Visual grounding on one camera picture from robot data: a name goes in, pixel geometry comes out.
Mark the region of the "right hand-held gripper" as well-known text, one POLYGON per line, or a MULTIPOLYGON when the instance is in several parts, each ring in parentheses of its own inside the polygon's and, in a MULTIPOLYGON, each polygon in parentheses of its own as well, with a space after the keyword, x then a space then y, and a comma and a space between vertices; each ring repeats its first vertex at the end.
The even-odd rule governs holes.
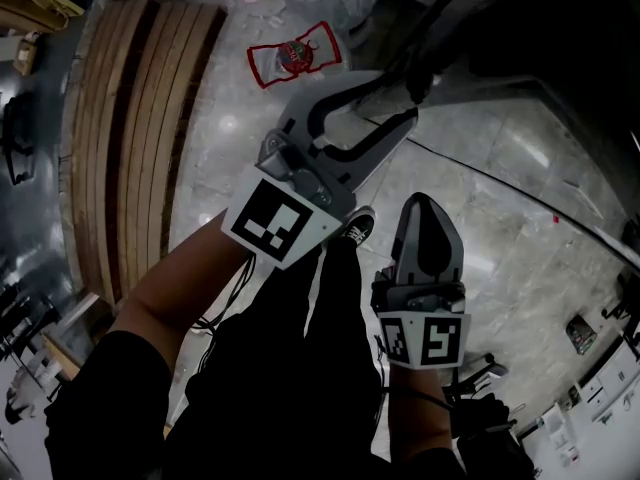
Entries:
POLYGON ((449 215, 426 194, 405 202, 392 258, 394 278, 391 267, 377 272, 371 298, 389 362, 408 369, 461 365, 471 323, 458 282, 464 247, 449 215), (425 275, 445 283, 416 284, 425 275))

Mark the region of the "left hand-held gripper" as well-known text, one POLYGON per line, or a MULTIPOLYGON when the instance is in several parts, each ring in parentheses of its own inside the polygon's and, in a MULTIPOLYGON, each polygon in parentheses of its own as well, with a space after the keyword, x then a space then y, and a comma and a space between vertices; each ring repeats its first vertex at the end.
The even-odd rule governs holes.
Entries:
POLYGON ((333 236, 356 207, 349 189, 359 189, 409 135, 418 109, 392 115, 348 150, 324 147, 319 162, 337 180, 303 151, 324 134, 329 114, 388 80, 384 71, 349 71, 294 93, 258 160, 240 175, 222 231, 281 270, 333 236))

